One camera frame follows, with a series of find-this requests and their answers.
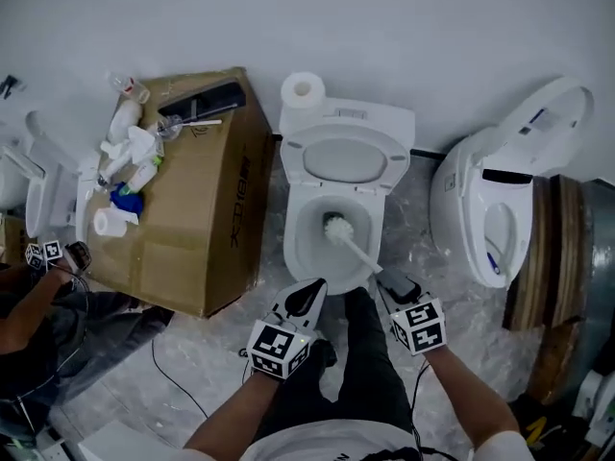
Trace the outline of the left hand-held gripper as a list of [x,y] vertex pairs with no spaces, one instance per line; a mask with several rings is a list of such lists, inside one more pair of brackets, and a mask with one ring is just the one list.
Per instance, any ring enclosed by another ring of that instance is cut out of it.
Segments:
[[246,347],[250,366],[279,380],[288,379],[308,359],[316,339],[327,282],[298,281],[278,292],[265,317],[255,321]]

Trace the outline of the white toilet brush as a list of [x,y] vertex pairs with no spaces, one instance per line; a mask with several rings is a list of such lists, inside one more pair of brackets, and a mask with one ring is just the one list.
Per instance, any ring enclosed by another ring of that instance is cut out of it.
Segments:
[[379,274],[383,268],[380,264],[364,252],[354,242],[353,226],[338,213],[328,213],[324,217],[324,232],[326,237],[334,244],[343,244],[348,247],[365,265],[367,265],[374,275]]

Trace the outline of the white toilet with tank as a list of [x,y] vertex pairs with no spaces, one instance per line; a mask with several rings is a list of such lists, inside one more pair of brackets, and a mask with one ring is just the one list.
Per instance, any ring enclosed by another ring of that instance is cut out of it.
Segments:
[[322,278],[329,294],[344,294],[372,271],[346,245],[331,242],[325,218],[341,215],[354,229],[354,242],[378,258],[385,199],[409,168],[415,114],[327,98],[314,109],[283,107],[279,131],[289,183],[284,262],[296,280]]

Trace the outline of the person's right forearm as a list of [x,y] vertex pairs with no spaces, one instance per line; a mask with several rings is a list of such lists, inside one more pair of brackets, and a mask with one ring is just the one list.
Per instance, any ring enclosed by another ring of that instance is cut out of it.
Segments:
[[455,416],[475,449],[503,432],[519,432],[504,399],[476,376],[447,346],[424,353]]

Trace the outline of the white toilet paper roll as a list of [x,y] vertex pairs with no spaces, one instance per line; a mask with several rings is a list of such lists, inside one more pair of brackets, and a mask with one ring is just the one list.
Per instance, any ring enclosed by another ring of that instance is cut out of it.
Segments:
[[311,72],[298,72],[283,81],[281,97],[288,108],[315,109],[325,100],[326,88],[319,76]]
[[93,217],[93,227],[100,236],[123,237],[127,221],[120,210],[114,207],[99,208]]

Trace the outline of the spare brush clear holder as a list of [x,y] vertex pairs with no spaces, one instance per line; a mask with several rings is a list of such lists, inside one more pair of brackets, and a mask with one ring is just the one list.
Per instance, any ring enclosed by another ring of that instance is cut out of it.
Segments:
[[183,128],[211,127],[221,124],[221,119],[195,121],[183,119],[179,116],[171,116],[158,122],[158,125],[156,126],[156,133],[162,140],[170,141],[177,138]]

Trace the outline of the large cardboard box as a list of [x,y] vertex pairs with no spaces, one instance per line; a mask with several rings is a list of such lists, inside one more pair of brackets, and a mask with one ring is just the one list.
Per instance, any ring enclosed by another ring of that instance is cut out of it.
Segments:
[[88,233],[92,279],[196,317],[255,287],[275,145],[245,69],[146,81],[151,96],[139,125],[156,125],[160,105],[225,79],[238,81],[245,106],[165,143],[158,173],[142,190],[138,224],[121,237]]

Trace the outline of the wooden pallet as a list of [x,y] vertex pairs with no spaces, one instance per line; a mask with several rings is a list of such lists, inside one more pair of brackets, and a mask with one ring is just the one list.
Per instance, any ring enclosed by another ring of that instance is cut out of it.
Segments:
[[555,328],[581,318],[589,243],[581,183],[561,175],[536,178],[529,248],[507,290],[503,328]]

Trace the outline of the black yellow device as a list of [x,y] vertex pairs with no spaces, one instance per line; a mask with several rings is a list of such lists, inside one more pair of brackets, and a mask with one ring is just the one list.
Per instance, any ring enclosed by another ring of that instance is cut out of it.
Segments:
[[526,394],[509,406],[535,461],[573,461],[582,421]]

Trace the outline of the white bottle green cap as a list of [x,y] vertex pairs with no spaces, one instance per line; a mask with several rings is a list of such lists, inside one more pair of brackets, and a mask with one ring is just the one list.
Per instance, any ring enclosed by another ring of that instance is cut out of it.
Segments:
[[143,160],[136,169],[133,176],[126,182],[124,186],[125,193],[138,193],[148,182],[150,182],[158,173],[162,163],[162,158],[154,156]]

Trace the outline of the blue cloth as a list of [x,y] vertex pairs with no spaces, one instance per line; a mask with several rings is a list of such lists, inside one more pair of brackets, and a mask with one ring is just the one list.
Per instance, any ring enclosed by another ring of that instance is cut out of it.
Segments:
[[133,192],[125,182],[118,183],[110,194],[111,202],[119,209],[130,212],[139,218],[144,209],[140,192]]

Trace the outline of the grey metal platform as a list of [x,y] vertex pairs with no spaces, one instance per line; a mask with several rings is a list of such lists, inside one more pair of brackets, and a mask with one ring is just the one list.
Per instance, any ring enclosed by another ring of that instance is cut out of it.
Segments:
[[573,264],[573,309],[546,325],[527,389],[543,404],[572,404],[590,371],[615,371],[615,186],[579,188],[583,232],[564,252]]

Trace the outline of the white angled panel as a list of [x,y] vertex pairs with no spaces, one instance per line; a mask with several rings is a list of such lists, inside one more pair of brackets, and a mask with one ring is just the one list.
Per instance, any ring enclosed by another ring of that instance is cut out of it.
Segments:
[[86,461],[171,461],[180,450],[112,421],[78,444]]

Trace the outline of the clear bottle red label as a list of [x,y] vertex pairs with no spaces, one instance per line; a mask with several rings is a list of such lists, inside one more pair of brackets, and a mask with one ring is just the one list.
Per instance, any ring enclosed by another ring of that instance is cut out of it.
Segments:
[[150,98],[149,89],[132,76],[108,72],[107,81],[114,90],[141,105],[145,104]]

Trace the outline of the black wall bracket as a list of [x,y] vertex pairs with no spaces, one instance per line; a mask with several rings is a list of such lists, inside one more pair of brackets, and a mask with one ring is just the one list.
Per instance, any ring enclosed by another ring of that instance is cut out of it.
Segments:
[[4,80],[0,82],[0,98],[7,100],[15,90],[19,91],[22,86],[23,82],[21,80],[11,74],[7,75]]

